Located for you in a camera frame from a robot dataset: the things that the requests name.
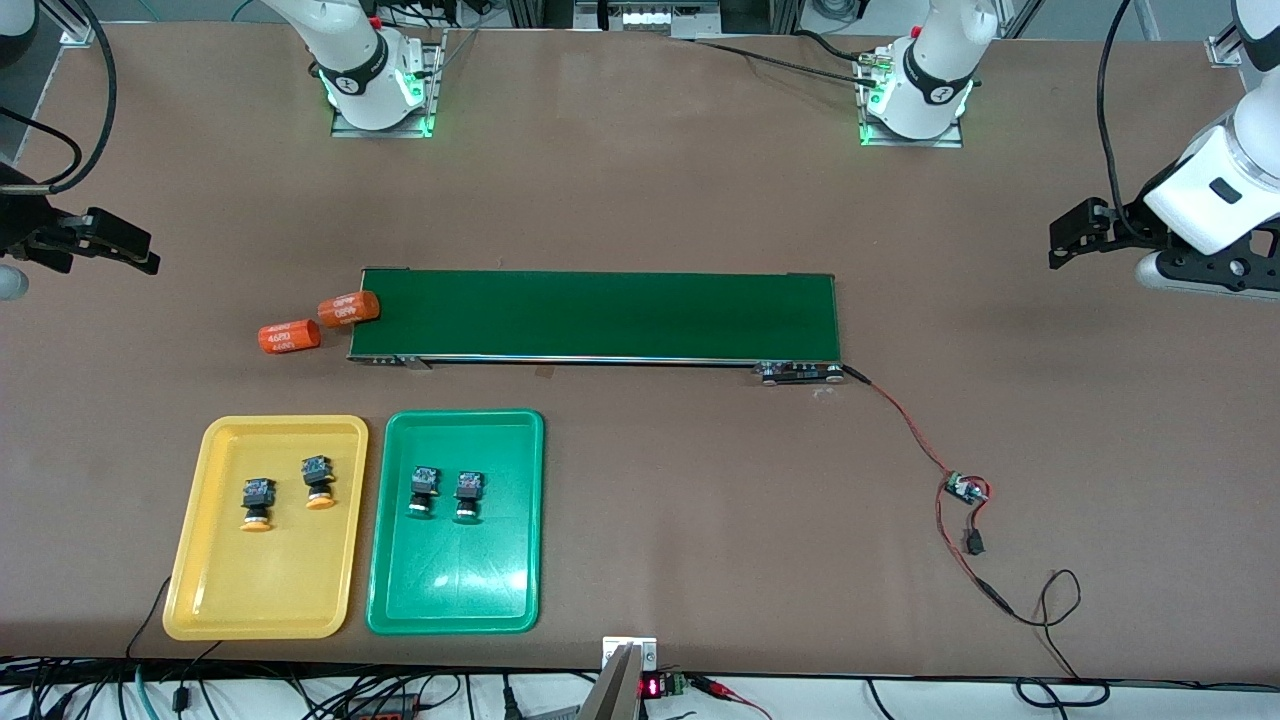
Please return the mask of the red clip lead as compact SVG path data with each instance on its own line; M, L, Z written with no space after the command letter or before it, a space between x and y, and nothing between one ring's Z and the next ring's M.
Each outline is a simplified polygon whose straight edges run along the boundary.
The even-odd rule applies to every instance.
M740 693L732 691L721 682L716 682L712 680L709 676L703 676L698 674L686 674L685 678L691 688L701 692L703 694L708 694L714 700L751 708L759 712L765 720L774 720L774 717L760 705L754 703L750 700L746 700Z

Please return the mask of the orange power strip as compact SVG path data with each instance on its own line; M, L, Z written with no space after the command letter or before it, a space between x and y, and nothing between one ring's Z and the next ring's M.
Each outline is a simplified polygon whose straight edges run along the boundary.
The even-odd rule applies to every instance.
M357 696L335 712L335 720L417 720L421 705L416 694Z

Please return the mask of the yellow push button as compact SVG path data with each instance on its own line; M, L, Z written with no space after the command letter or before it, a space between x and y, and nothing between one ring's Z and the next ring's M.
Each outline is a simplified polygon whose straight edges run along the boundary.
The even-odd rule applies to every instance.
M307 510L324 510L335 505L332 484L333 464L328 456L316 455L302 461L300 474L307 487Z
M244 519L239 529L251 533L269 532L273 528L270 511L275 498L275 482L273 479L253 478L247 480L241 503L244 509Z

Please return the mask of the green plastic tray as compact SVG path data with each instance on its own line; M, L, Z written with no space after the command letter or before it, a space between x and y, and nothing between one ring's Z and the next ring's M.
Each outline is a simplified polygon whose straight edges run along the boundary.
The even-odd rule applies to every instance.
M531 409L406 410L387 424L367 584L379 635L515 634L539 614L545 423ZM416 466L440 471L411 518ZM481 471L479 524L458 524L461 471Z

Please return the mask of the yellow plastic tray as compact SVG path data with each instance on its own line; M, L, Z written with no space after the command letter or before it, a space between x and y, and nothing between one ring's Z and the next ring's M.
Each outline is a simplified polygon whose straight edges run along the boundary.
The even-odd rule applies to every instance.
M353 415L224 416L204 433L163 626L177 641L293 641L344 623L369 427ZM333 464L335 505L307 510L305 459ZM244 483L275 482L269 532L242 532Z

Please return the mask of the green conveyor belt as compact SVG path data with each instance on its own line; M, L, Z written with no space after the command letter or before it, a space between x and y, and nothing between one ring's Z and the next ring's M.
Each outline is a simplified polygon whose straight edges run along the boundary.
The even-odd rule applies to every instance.
M745 368L768 386L840 383L826 274L370 268L379 316L347 357L372 366L581 364Z

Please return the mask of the orange printed cylinder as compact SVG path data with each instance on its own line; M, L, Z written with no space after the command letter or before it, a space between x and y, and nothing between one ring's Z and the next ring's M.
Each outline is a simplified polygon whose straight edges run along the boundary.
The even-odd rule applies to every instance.
M260 328L257 343L265 354L292 354L319 347L323 334L315 320L303 319Z
M335 329L376 320L381 315L381 305L374 292L361 290L320 302L316 314L323 325Z

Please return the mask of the white indicator device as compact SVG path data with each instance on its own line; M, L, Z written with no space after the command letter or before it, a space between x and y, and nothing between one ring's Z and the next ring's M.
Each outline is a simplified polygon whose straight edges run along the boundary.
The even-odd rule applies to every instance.
M575 0L576 29L648 32L678 38L719 35L719 0Z

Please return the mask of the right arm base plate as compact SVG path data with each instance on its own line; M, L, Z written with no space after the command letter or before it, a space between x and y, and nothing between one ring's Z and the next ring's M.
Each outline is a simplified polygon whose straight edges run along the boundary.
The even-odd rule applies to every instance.
M430 138L445 64L445 45L384 28L387 63L361 95L344 95L329 79L332 136L347 138Z

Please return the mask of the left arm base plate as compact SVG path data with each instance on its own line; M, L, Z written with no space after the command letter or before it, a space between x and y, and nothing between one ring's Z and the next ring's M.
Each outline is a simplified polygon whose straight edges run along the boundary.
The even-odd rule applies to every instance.
M924 123L934 126L943 118L948 120L943 132L931 137L901 135L893 123L905 120L913 129L916 108L908 101L905 92L899 92L900 83L893 74L893 58L887 54L887 46L878 47L876 54L864 53L854 63L858 79L869 79L870 86L858 90L859 132L863 146L919 146L960 149L963 146L961 117L966 110L966 99L973 90L968 82L955 99L937 106L924 105Z

